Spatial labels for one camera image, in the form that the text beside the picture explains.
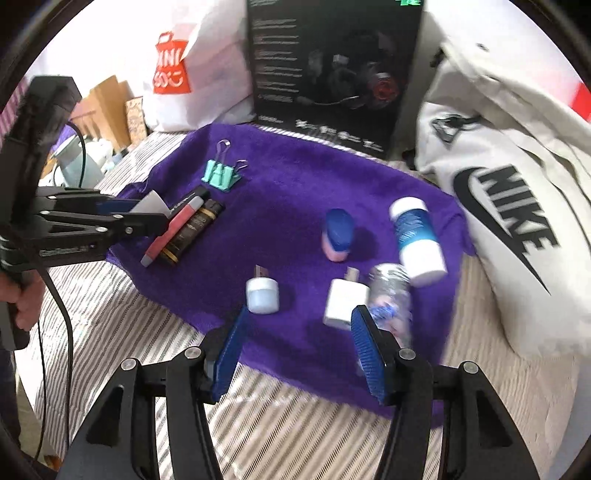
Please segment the person left hand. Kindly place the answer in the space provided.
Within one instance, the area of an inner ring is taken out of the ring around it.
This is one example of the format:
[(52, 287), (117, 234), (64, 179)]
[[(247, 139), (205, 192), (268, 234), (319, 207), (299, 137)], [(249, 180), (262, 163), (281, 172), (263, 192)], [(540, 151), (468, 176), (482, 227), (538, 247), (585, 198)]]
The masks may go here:
[(30, 331), (38, 322), (43, 302), (45, 284), (36, 272), (27, 272), (25, 283), (20, 286), (5, 273), (1, 273), (0, 298), (2, 302), (16, 306), (15, 325)]

